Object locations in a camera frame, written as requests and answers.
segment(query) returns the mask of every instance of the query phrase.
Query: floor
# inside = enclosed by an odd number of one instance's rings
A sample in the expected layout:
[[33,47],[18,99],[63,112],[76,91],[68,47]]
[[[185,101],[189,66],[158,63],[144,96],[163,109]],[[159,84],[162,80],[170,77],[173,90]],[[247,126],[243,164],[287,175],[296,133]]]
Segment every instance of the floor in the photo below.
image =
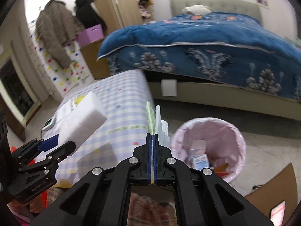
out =
[[[288,163],[295,169],[298,198],[301,198],[301,122],[252,112],[214,106],[155,100],[161,106],[161,119],[169,123],[169,136],[186,121],[196,117],[216,117],[233,123],[247,144],[246,164],[232,182],[242,195],[253,185],[268,182]],[[43,124],[50,119],[59,103],[49,98],[26,128],[26,141],[40,138]]]

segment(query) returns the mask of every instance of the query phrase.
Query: wardrobe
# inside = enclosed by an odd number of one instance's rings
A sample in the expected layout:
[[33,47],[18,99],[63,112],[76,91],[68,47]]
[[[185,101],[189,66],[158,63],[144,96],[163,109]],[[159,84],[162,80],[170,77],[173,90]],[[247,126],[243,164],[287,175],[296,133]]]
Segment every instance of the wardrobe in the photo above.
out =
[[119,28],[143,23],[136,0],[94,0],[94,3],[107,25],[105,35]]

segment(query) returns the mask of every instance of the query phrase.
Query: coat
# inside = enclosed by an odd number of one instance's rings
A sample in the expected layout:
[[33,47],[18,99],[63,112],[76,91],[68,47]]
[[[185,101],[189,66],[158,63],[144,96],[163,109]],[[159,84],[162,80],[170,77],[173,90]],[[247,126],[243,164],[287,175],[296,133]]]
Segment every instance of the coat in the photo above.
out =
[[97,15],[97,13],[91,7],[91,3],[93,1],[94,0],[75,0],[75,4],[77,6],[75,16],[84,24],[86,29],[100,24],[102,30],[105,30],[105,22]]
[[49,54],[62,68],[68,68],[71,59],[62,44],[75,40],[85,30],[82,23],[72,16],[65,3],[50,0],[39,14],[36,32]]

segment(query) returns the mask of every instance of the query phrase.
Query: pink trash bag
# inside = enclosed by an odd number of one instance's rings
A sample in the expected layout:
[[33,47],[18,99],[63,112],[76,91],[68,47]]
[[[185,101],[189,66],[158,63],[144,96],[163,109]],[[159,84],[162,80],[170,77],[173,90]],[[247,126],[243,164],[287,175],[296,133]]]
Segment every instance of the pink trash bag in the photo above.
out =
[[214,167],[229,164],[230,183],[243,169],[246,161],[246,142],[240,131],[232,124],[217,118],[195,118],[184,123],[171,139],[171,153],[174,158],[186,162],[189,148],[195,140],[206,140],[208,158],[214,160]]

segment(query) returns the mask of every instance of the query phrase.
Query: black jacket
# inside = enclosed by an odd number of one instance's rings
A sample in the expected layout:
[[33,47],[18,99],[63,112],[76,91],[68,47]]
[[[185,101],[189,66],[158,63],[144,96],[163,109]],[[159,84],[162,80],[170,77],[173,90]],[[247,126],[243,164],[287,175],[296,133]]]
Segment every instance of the black jacket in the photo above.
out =
[[97,15],[91,7],[94,0],[76,0],[76,17],[84,24],[85,28],[90,28],[101,24],[102,30],[106,29],[106,23]]

